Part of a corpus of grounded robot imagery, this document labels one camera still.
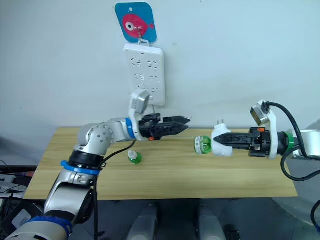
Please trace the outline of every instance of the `blue ring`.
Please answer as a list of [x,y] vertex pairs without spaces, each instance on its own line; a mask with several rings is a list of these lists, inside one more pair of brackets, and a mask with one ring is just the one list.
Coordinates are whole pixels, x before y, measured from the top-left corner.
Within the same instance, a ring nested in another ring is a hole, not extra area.
[[72,232],[72,223],[67,219],[56,217],[56,216],[36,216],[30,219],[29,221],[27,221],[25,224],[31,223],[31,222],[50,222],[50,223],[58,224],[61,227],[63,227],[63,229],[65,230],[67,238],[69,238],[69,235]]
[[136,139],[136,136],[134,135],[134,130],[132,128],[132,122],[131,122],[130,118],[128,118],[128,117],[125,118],[125,124],[126,124],[126,127],[128,129],[128,133],[129,133],[130,137],[133,138],[133,139]]
[[81,174],[89,174],[89,175],[99,175],[100,171],[99,170],[92,170],[92,169],[85,169],[85,168],[78,168],[74,166],[70,166],[67,161],[61,161],[60,165],[64,167],[64,169],[67,169],[69,171],[73,171],[76,173],[81,173]]

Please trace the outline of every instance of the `power strip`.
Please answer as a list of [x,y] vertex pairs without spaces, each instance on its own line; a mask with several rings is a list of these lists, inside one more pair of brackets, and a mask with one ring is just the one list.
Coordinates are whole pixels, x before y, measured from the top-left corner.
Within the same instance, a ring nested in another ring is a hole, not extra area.
[[125,52],[132,90],[143,89],[150,94],[150,105],[166,104],[165,59],[160,48],[127,43]]

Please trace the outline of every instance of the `floor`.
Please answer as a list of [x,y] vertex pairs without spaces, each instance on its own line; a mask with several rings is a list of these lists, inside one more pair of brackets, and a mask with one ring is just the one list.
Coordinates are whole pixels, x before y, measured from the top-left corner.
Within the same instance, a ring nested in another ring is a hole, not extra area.
[[[223,226],[234,225],[241,240],[320,240],[315,228],[290,215],[271,198],[99,201],[100,240],[123,240],[142,209],[159,203],[161,224],[157,240],[195,240],[193,216],[205,204]],[[74,228],[69,240],[93,239],[93,218]]]

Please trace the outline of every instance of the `green bottle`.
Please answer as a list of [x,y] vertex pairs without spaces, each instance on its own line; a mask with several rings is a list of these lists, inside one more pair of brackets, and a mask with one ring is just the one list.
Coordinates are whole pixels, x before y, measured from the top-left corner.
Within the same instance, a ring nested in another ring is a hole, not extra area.
[[132,151],[132,150],[129,150],[128,151],[128,158],[129,158],[129,161],[136,165],[136,164],[139,164],[141,163],[141,160],[142,160],[142,155],[140,152],[138,151]]
[[196,136],[194,138],[194,150],[196,154],[208,154],[211,152],[211,139],[208,136]]

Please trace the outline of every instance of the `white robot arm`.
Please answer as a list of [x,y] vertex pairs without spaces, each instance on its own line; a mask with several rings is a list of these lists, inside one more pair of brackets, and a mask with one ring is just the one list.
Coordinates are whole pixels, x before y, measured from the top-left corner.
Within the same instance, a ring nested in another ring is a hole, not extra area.
[[78,132],[69,161],[61,170],[47,197],[44,216],[37,216],[13,232],[6,240],[66,240],[75,224],[86,222],[94,208],[93,189],[109,146],[117,142],[146,139],[159,140],[188,128],[190,120],[182,116],[165,117],[159,113],[143,117],[149,94],[137,90],[131,95],[129,118],[115,118],[99,124],[88,124]]

